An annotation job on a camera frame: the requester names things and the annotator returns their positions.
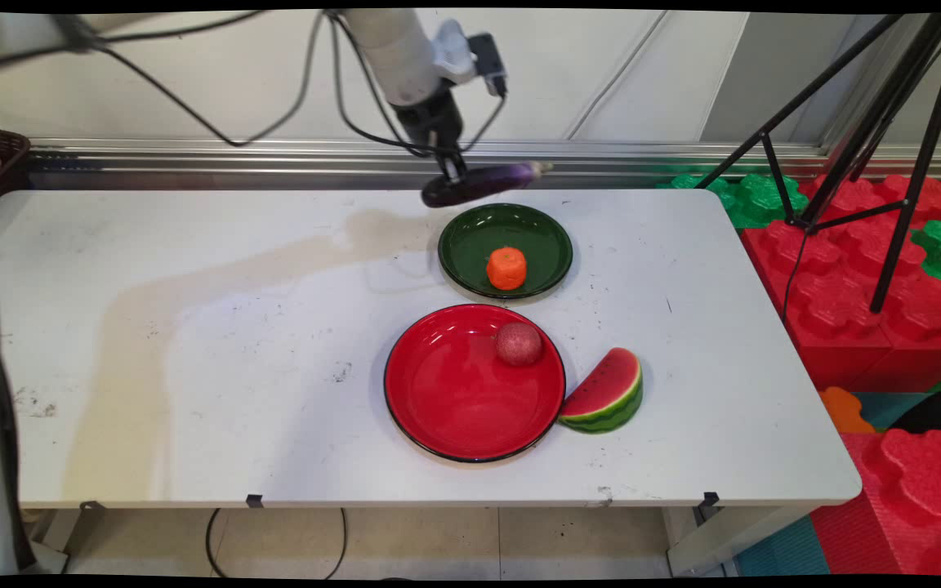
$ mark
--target wall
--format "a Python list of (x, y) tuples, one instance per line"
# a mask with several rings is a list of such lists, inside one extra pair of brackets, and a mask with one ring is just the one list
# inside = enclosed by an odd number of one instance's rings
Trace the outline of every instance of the wall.
[[(751, 12), (743, 40), (714, 101), (703, 140), (742, 142), (804, 89), (875, 22), (879, 15)], [(774, 142), (818, 145), (833, 110), (852, 88), (873, 46), (792, 112)]]
[[(598, 96), (660, 11), (547, 8), (421, 8), (433, 36), (455, 18), (468, 36), (492, 33), (511, 89), (493, 140), (561, 140)], [(112, 33), (171, 29), (231, 12), (156, 16)], [(183, 38), (127, 43), (117, 50), (150, 71), (225, 133), (246, 136), (287, 110), (299, 85), (311, 11), (272, 11)], [(713, 104), (746, 12), (670, 11), (620, 82), (597, 105), (578, 140), (696, 141)], [(354, 53), (341, 43), (351, 118), (386, 133)], [(316, 44), (310, 93), (277, 139), (354, 138), (332, 89), (328, 26)], [(496, 98), (480, 79), (456, 90), (468, 137)], [(0, 127), (30, 137), (206, 138), (208, 133), (108, 56), (59, 55), (0, 72)]]
[[(743, 40), (736, 47), (727, 78), (702, 132), (702, 140), (740, 142), (746, 139), (882, 16), (751, 12)], [(820, 145), (829, 123), (844, 108), (846, 98), (856, 86), (869, 82), (866, 77), (873, 74), (873, 70), (867, 70), (867, 63), (875, 57), (875, 51), (881, 53), (881, 57), (889, 57), (891, 67), (924, 19), (925, 15), (908, 15), (886, 31), (776, 127), (773, 140)], [(904, 33), (905, 37), (885, 44), (893, 33)], [(903, 105), (883, 145), (920, 144), (940, 83), (941, 56)]]

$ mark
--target green plate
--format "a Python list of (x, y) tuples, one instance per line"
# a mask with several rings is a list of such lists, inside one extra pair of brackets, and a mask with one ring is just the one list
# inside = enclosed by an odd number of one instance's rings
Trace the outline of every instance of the green plate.
[[(488, 281), (489, 254), (515, 247), (528, 273), (515, 290)], [(554, 287), (572, 264), (572, 241), (557, 220), (520, 204), (486, 204), (460, 213), (441, 231), (438, 258), (445, 273), (467, 290), (490, 298), (525, 298)]]

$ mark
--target floor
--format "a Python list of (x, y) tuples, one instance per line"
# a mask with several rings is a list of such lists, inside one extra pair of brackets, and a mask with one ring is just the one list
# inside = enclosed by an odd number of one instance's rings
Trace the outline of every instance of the floor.
[[(211, 576), (211, 514), (102, 511), (68, 573)], [(347, 509), (347, 525), (337, 580), (670, 577), (658, 509)], [(325, 577), (342, 544), (339, 509), (222, 510), (210, 538), (231, 577)]]

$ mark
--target tripod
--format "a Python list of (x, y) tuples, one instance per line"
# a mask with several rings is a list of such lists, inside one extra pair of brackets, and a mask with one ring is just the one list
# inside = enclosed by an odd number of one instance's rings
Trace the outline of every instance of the tripod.
[(732, 167), (733, 163), (736, 163), (743, 154), (753, 149), (760, 141), (763, 148), (765, 148), (765, 156), (769, 160), (769, 166), (772, 167), (772, 176), (779, 190), (783, 211), (787, 213), (785, 222), (789, 225), (802, 227), (804, 230), (801, 253), (804, 252), (805, 240), (820, 230), (866, 219), (869, 216), (881, 215), (885, 212), (899, 211), (899, 220), (895, 225), (888, 254), (886, 254), (885, 263), (881, 268), (881, 278), (878, 279), (873, 299), (870, 302), (870, 312), (874, 314), (880, 313), (881, 309), (884, 308), (885, 297), (888, 295), (889, 285), (892, 283), (892, 274), (895, 271), (897, 261), (899, 261), (899, 253), (903, 250), (903, 242), (907, 237), (910, 220), (914, 216), (914, 209), (917, 207), (917, 200), (920, 197), (921, 186), (925, 182), (925, 175), (927, 175), (927, 170), (929, 170), (931, 164), (934, 146), (939, 140), (939, 134), (941, 133), (941, 86), (934, 101), (934, 107), (931, 108), (931, 116), (925, 129), (925, 138), (921, 141), (917, 163), (914, 165), (910, 184), (908, 184), (907, 193), (903, 200), (877, 206), (877, 208), (871, 208), (869, 211), (841, 216), (839, 219), (827, 220), (824, 223), (818, 222), (818, 219), (826, 211), (826, 207), (829, 206), (834, 194), (837, 193), (841, 182), (846, 177), (850, 177), (850, 181), (855, 181), (862, 174), (863, 169), (870, 161), (870, 157), (873, 156), (877, 146), (881, 143), (881, 139), (885, 137), (888, 127), (891, 127), (895, 115), (903, 107), (917, 84), (925, 77), (931, 63), (934, 62), (934, 58), (941, 52), (941, 47), (939, 47), (941, 12), (933, 12), (933, 14), (927, 16), (925, 23), (892, 70), (892, 74), (881, 86), (877, 96), (867, 107), (863, 118), (859, 120), (858, 126), (848, 137), (845, 148), (829, 168), (826, 179), (815, 191), (815, 196), (811, 199), (810, 204), (799, 216), (795, 216), (794, 208), (791, 206), (791, 199), (787, 193), (787, 184), (784, 183), (782, 173), (779, 171), (779, 161), (776, 159), (776, 152), (774, 152), (769, 133), (779, 123), (783, 122), (787, 116), (791, 115), (796, 108), (804, 104), (818, 89), (822, 88), (826, 82), (829, 82), (830, 78), (833, 78), (852, 59), (855, 59), (859, 53), (862, 53), (870, 44), (873, 44), (874, 40), (899, 21), (900, 18), (903, 18), (903, 15), (887, 15), (884, 19), (881, 19), (881, 22), (878, 22), (873, 29), (867, 31), (851, 48), (844, 52), (844, 55), (837, 57), (813, 82), (808, 83), (808, 86), (801, 90), (798, 96), (794, 97), (794, 100), (789, 101), (789, 104), (784, 105), (768, 122), (762, 124), (760, 129), (755, 131), (738, 149), (732, 152), (732, 155), (722, 161), (714, 171), (711, 171), (706, 178), (703, 178), (695, 186), (698, 189), (705, 189), (722, 172)]

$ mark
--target red foam block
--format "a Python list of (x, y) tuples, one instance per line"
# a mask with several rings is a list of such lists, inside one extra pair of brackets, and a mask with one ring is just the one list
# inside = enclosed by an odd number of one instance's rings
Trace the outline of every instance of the red foam block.
[[(801, 186), (801, 194), (805, 194), (808, 200), (811, 200), (818, 187), (826, 181), (826, 174), (822, 174), (813, 181)], [(885, 199), (874, 193), (874, 185), (869, 180), (859, 179), (851, 182), (845, 180), (841, 186), (837, 187), (837, 193), (830, 198), (826, 211), (820, 217), (820, 222), (840, 219), (841, 216), (854, 215), (855, 212), (869, 211), (870, 208), (877, 208), (884, 205)]]
[(863, 492), (811, 514), (830, 572), (941, 576), (941, 431), (841, 439)]
[[(787, 281), (801, 252), (803, 231), (783, 220), (773, 220), (763, 229), (745, 229), (743, 246), (754, 263), (761, 283), (776, 308), (783, 308)], [(811, 235), (801, 256), (798, 275), (825, 275), (839, 267), (841, 251), (827, 241), (825, 234)]]
[[(874, 186), (874, 193), (885, 203), (903, 200), (907, 197), (907, 188), (910, 178), (903, 176), (888, 176), (884, 182)], [(921, 184), (921, 196), (914, 209), (914, 216), (910, 220), (910, 228), (925, 228), (930, 220), (941, 221), (941, 182), (935, 178), (925, 178)]]
[(850, 384), (867, 392), (925, 392), (941, 381), (941, 280), (892, 282), (881, 312), (892, 350)]
[[(801, 238), (800, 228), (783, 220), (743, 231), (743, 246), (776, 312), (782, 312)], [(869, 313), (865, 287), (848, 278), (841, 250), (823, 232), (808, 238), (792, 287), (787, 331), (815, 387), (846, 386), (891, 350), (881, 320)]]
[[(841, 264), (845, 273), (867, 289), (876, 287), (877, 280), (881, 278), (881, 268), (884, 268), (892, 233), (895, 232), (894, 213), (891, 215), (856, 220), (831, 227), (827, 231), (830, 242), (840, 247), (843, 253)], [(892, 274), (892, 283), (912, 282), (920, 278), (925, 273), (921, 270), (921, 264), (926, 256), (925, 249), (911, 239), (904, 241), (895, 273)]]
[(817, 388), (858, 380), (892, 349), (865, 287), (839, 270), (794, 278), (787, 331)]

